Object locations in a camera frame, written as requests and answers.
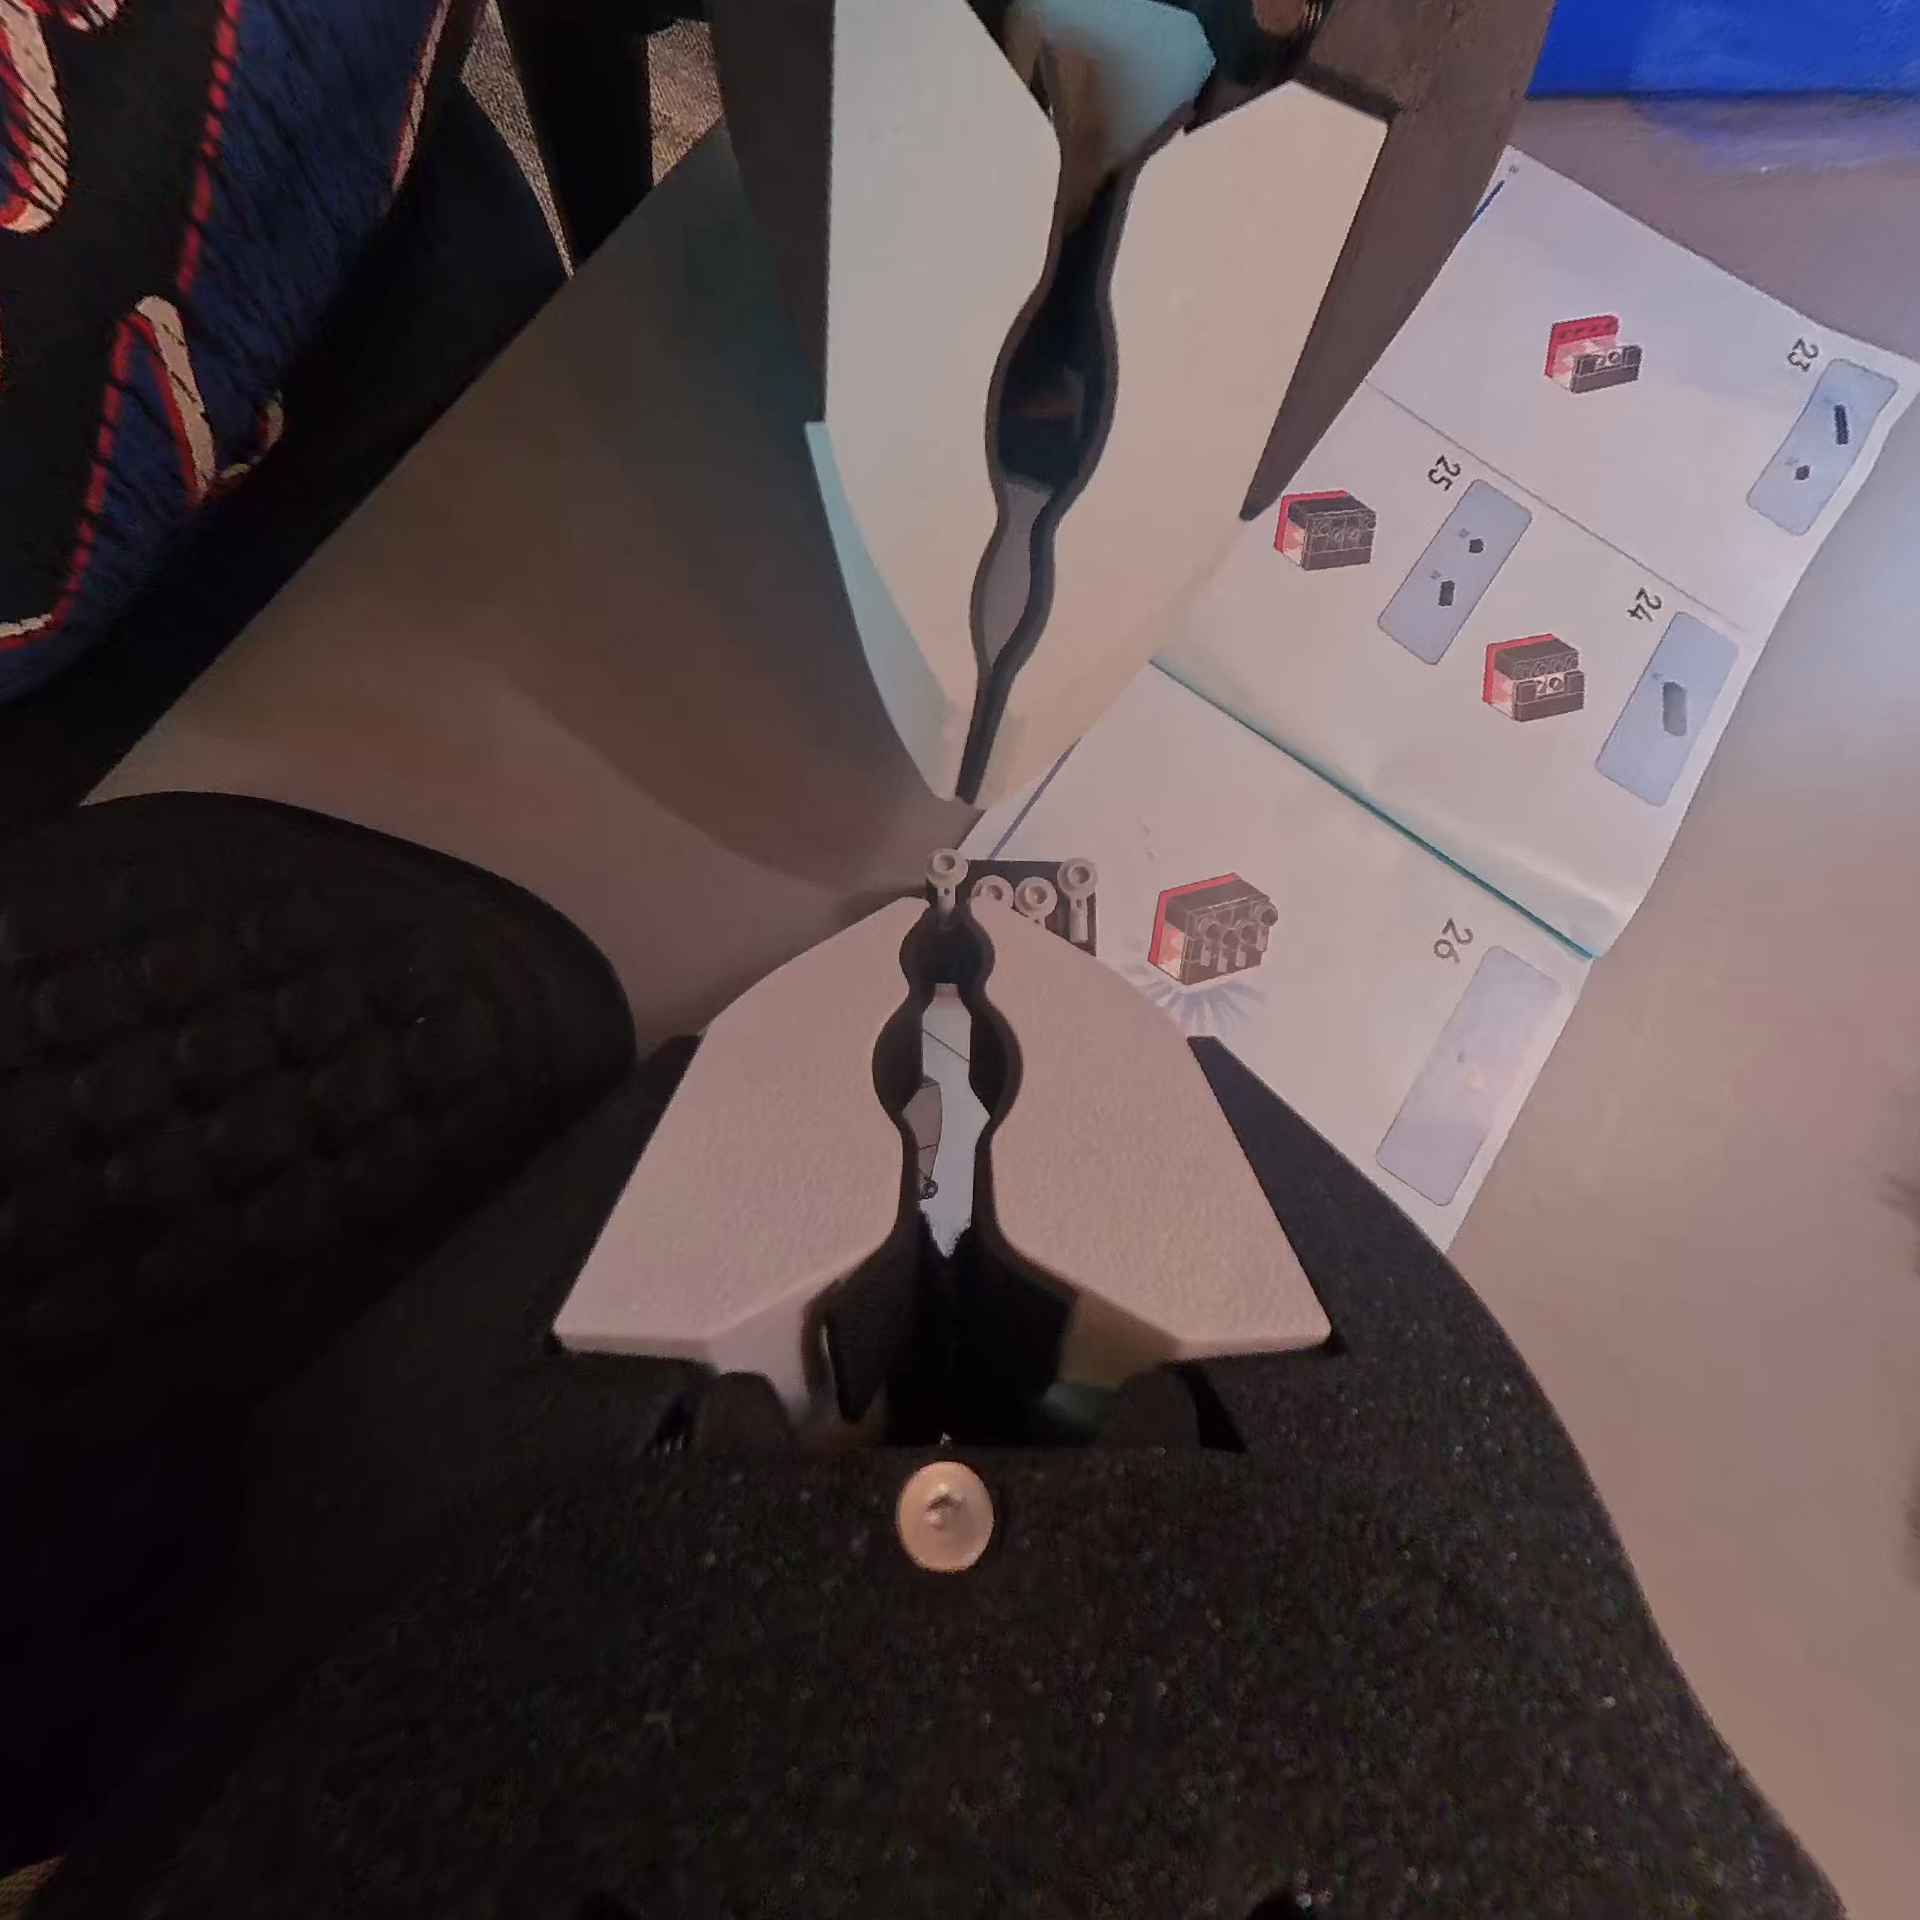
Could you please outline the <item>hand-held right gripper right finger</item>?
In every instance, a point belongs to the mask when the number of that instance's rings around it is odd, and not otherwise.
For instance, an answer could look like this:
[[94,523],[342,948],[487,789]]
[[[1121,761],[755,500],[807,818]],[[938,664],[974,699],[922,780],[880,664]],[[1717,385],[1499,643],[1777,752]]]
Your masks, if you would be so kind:
[[1184,1034],[1008,903],[960,909],[987,1114],[960,1245],[960,1436],[1043,1445],[1055,1391],[1322,1348],[1331,1327]]

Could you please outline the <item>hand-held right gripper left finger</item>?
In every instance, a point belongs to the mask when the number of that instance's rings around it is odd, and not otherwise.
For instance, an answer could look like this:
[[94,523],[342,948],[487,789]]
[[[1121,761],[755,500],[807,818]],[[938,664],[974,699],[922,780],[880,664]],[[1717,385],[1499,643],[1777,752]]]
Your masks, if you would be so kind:
[[911,1338],[928,940],[897,898],[710,1020],[553,1327],[861,1421]]

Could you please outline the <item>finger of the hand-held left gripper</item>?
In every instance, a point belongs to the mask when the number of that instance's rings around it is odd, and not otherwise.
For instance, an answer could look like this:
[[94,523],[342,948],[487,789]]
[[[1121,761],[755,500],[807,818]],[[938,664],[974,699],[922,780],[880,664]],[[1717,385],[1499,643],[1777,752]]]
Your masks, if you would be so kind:
[[818,491],[871,679],[926,786],[990,807],[1072,736],[1024,687],[1062,500],[997,455],[1010,340],[1057,267],[1062,153],[968,5],[832,5]]
[[997,451],[976,575],[971,802],[1043,771],[1224,556],[1374,178],[1384,122],[1285,83],[1119,167],[1088,272],[1088,451],[1018,504]]

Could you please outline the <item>black toy brick block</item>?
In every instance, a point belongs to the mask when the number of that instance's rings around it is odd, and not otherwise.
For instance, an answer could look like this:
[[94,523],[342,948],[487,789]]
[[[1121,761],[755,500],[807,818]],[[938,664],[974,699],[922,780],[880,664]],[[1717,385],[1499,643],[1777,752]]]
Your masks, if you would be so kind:
[[[962,898],[968,898],[968,888],[976,879],[984,873],[997,873],[1006,879],[1011,888],[1018,885],[1024,875],[1042,873],[1048,880],[1055,880],[1055,872],[1065,859],[1030,859],[1030,857],[990,857],[990,855],[965,855],[966,859],[966,889]],[[1090,913],[1077,927],[1070,922],[1066,907],[1054,919],[1054,924],[1043,927],[1043,931],[1066,940],[1080,954],[1095,955],[1097,954],[1097,880],[1095,880],[1095,898],[1090,903]]]

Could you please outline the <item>large blue plastic bin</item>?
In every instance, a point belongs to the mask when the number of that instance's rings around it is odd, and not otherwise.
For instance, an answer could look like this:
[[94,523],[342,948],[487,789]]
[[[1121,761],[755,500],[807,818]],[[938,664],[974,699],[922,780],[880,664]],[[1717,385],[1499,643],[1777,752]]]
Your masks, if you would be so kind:
[[1555,3],[1527,97],[1918,91],[1915,3]]

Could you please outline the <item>step-page instruction booklet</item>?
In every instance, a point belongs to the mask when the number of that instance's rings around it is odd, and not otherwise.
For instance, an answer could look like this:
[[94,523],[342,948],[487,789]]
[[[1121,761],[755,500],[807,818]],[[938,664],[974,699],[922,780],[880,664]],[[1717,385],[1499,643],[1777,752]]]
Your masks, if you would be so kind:
[[1448,1248],[1915,361],[1519,151],[1154,660],[971,855]]

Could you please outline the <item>black mesh cushion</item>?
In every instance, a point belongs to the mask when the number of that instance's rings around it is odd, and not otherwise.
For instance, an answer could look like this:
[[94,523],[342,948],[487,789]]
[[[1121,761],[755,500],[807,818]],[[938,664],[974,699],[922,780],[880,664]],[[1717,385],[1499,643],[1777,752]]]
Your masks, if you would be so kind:
[[602,954],[462,859],[191,793],[3,831],[3,1876],[169,1716],[255,1405],[634,1059]]

